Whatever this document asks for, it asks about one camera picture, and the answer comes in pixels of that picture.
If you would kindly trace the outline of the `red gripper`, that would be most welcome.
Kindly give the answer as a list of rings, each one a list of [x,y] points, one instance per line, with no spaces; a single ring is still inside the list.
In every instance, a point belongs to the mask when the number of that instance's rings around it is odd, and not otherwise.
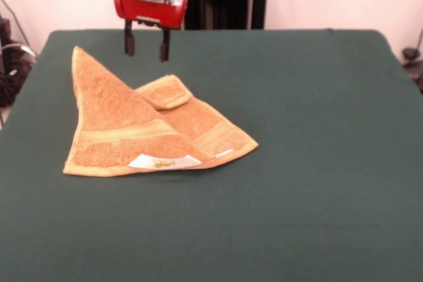
[[[160,61],[169,60],[171,31],[179,29],[184,21],[188,0],[114,0],[116,14],[125,20],[125,54],[134,56],[135,38],[132,21],[162,28]]]

